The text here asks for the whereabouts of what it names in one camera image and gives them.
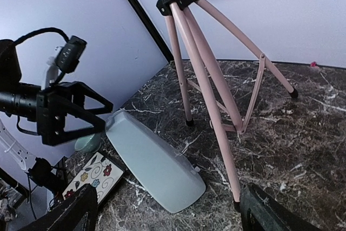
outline dark marble countertop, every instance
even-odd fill
[[[195,81],[191,64],[184,62]],[[258,63],[219,62],[244,116]],[[241,184],[259,184],[293,213],[323,230],[346,230],[346,71],[278,64],[300,92],[293,101],[266,71],[247,132],[228,133]],[[126,172],[98,213],[97,230],[242,230],[202,95],[189,90],[195,126],[185,125],[176,73],[167,65],[123,109],[200,168],[205,194],[177,214],[164,210]],[[229,121],[222,114],[225,123]],[[104,136],[101,151],[126,169]],[[75,153],[76,174],[91,155]]]

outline bowl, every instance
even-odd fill
[[[75,143],[75,151],[82,153],[95,153],[100,147],[101,133],[80,137]]]

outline white wall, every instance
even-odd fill
[[[86,83],[113,102],[115,109],[166,64],[127,0],[0,0],[0,9],[0,39],[17,39],[36,29],[57,27],[69,36],[86,40],[88,45],[75,73],[65,80]],[[46,61],[60,44],[64,44],[61,36],[49,33],[19,45],[22,82],[40,85]],[[0,118],[27,150],[52,164],[74,151],[73,143],[42,145],[40,137],[16,129],[15,117],[1,113]],[[21,125],[36,128],[25,119]],[[27,186],[26,176],[3,149],[0,149],[0,167]]]
[[[157,0],[140,0],[169,43]],[[345,0],[209,0],[273,61],[346,67]],[[216,21],[191,6],[218,59],[255,60]]]

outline pink tripod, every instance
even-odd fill
[[[259,68],[256,77],[256,83],[244,120],[242,120],[241,118],[237,105],[224,79],[221,69],[215,59],[215,56],[212,53],[208,42],[205,39],[201,29],[199,28],[193,14],[188,8],[188,5],[192,2],[195,2],[214,19],[221,23],[225,28],[227,28],[259,59]],[[179,85],[183,97],[187,123],[193,123],[187,88],[187,84],[189,84],[198,89],[203,95],[211,119],[211,125],[215,131],[217,142],[222,154],[222,159],[226,167],[234,202],[239,203],[239,178],[230,150],[226,131],[236,131],[239,134],[245,133],[255,106],[265,67],[267,67],[283,84],[292,98],[297,98],[298,92],[291,86],[291,84],[265,56],[265,54],[257,46],[255,46],[255,44],[243,32],[241,32],[237,26],[235,26],[227,17],[225,17],[220,11],[212,6],[207,0],[159,0],[159,2],[157,3],[157,7],[165,16],[175,66],[178,74]],[[194,82],[187,81],[185,79],[176,25],[178,26],[178,29],[183,38],[183,42],[188,51],[188,55],[190,57],[191,64],[196,74],[199,86]],[[224,106],[215,100],[215,96],[212,91],[205,67],[207,68],[212,80],[214,81],[214,84],[224,103]],[[233,126],[222,123],[219,108],[221,108],[230,116]]]

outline black rubber foot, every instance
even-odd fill
[[[234,209],[235,209],[238,213],[240,213],[240,202],[235,202],[235,201],[233,200],[233,205],[234,205]]]
[[[191,121],[187,121],[187,120],[186,120],[186,125],[187,125],[188,127],[193,127],[193,126],[195,125],[194,120],[193,120],[193,119],[191,119]]]
[[[294,89],[293,92],[290,93],[291,98],[298,98],[298,91],[295,88],[293,88],[293,89]]]

